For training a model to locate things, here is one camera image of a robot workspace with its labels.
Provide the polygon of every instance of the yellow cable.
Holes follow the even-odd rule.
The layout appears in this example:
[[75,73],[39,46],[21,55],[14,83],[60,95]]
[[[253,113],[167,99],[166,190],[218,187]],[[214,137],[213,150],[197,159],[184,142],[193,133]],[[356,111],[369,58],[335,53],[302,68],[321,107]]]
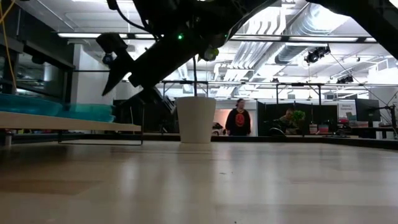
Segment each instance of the yellow cable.
[[8,58],[8,64],[10,66],[10,71],[11,71],[11,76],[12,76],[12,85],[14,86],[15,91],[17,91],[17,82],[16,82],[16,78],[15,78],[15,74],[14,74],[14,69],[12,69],[12,63],[11,63],[11,58],[10,58],[10,51],[8,49],[8,41],[7,41],[7,34],[6,34],[6,25],[5,22],[2,22],[4,20],[4,18],[6,18],[7,13],[11,10],[11,7],[14,5],[15,0],[11,2],[11,5],[8,7],[6,13],[2,13],[2,6],[0,3],[0,23],[2,23],[2,30],[3,30],[3,34],[4,34],[4,42],[6,44],[6,52],[7,52],[7,58]]

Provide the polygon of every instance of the wooden bench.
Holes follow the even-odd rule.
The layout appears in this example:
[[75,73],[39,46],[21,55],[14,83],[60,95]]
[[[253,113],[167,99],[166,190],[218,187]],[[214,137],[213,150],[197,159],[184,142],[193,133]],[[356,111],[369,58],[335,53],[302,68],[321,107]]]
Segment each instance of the wooden bench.
[[62,142],[62,130],[139,131],[141,132],[141,143],[133,144],[133,146],[140,146],[143,143],[142,126],[134,124],[118,124],[99,121],[86,121],[81,119],[59,118],[54,116],[41,116],[0,111],[0,129],[59,130],[58,143],[60,144]]

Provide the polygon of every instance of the green plant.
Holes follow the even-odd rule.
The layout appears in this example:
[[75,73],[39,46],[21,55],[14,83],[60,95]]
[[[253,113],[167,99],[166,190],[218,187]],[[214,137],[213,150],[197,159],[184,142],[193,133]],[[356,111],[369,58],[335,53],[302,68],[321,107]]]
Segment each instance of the green plant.
[[305,119],[304,111],[296,110],[293,112],[293,121],[295,121],[296,123],[298,123],[299,121],[302,121],[304,119]]

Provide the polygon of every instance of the woman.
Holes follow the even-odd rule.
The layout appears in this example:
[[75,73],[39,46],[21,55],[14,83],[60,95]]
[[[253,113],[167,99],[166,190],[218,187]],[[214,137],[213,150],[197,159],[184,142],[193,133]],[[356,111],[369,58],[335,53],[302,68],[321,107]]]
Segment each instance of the woman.
[[250,130],[250,115],[244,109],[244,100],[238,99],[236,108],[229,112],[225,128],[229,136],[248,136]]

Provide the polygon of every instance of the red graphic on shirt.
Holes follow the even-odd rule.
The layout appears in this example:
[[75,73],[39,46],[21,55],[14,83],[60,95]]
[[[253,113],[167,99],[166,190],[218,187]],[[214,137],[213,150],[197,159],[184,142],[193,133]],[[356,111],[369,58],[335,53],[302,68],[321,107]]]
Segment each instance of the red graphic on shirt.
[[244,116],[241,113],[238,113],[235,116],[235,124],[237,125],[237,127],[243,127],[244,125]]

